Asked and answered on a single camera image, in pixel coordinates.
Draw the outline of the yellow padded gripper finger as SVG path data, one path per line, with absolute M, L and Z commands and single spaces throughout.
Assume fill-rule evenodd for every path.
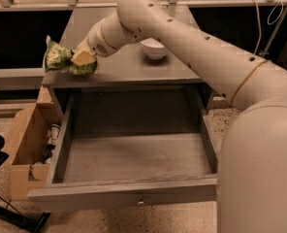
M 71 61 L 77 66 L 89 65 L 96 61 L 95 52 L 88 48 L 77 51 Z

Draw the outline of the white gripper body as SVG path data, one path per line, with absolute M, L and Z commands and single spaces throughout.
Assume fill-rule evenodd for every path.
M 115 53 L 115 48 L 111 47 L 103 37 L 101 26 L 94 25 L 85 38 L 78 44 L 76 50 L 89 48 L 97 55 L 107 57 Z

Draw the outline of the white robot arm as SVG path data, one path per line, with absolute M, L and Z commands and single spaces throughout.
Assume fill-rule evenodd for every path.
M 240 111 L 222 142 L 219 233 L 287 233 L 287 70 L 170 17 L 155 0 L 118 0 L 80 46 L 109 56 L 144 38 Z

